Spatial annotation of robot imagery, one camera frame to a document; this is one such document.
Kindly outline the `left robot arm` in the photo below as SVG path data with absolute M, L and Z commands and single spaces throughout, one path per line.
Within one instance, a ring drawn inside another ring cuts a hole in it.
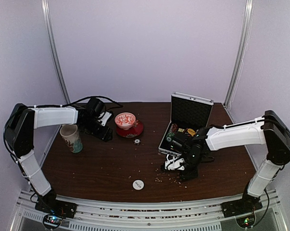
M 34 135 L 38 128 L 59 125 L 76 125 L 102 141 L 113 138 L 113 130 L 107 125 L 113 112 L 106 109 L 101 96 L 77 100 L 70 104 L 45 104 L 26 106 L 17 103 L 3 128 L 3 142 L 13 161 L 19 165 L 24 177 L 40 197 L 41 205 L 50 214 L 60 210 L 60 203 L 52 196 L 52 187 L 44 176 L 34 153 Z

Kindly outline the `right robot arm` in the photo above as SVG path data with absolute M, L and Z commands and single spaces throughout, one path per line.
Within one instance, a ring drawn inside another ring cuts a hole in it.
M 166 158 L 165 170 L 181 171 L 181 179 L 193 179 L 203 157 L 220 149 L 266 145 L 267 155 L 257 172 L 247 184 L 244 197 L 238 201 L 241 212 L 249 212 L 256 205 L 267 185 L 281 168 L 290 162 L 290 130 L 272 110 L 262 117 L 244 123 L 199 128 L 194 135 L 177 132 L 171 148 L 179 152 L 178 157 Z

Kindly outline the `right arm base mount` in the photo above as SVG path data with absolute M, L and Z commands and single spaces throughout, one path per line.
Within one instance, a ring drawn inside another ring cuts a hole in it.
M 260 197 L 253 197 L 246 193 L 238 200 L 232 200 L 221 204 L 224 218 L 235 217 L 239 227 L 248 229 L 256 225 L 255 212 L 262 209 Z

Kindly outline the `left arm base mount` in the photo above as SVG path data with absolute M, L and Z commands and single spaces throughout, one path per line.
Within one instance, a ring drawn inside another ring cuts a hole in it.
M 50 231 L 59 228 L 66 218 L 74 218 L 77 204 L 57 199 L 55 191 L 51 190 L 45 196 L 37 195 L 35 209 L 44 212 L 43 226 Z

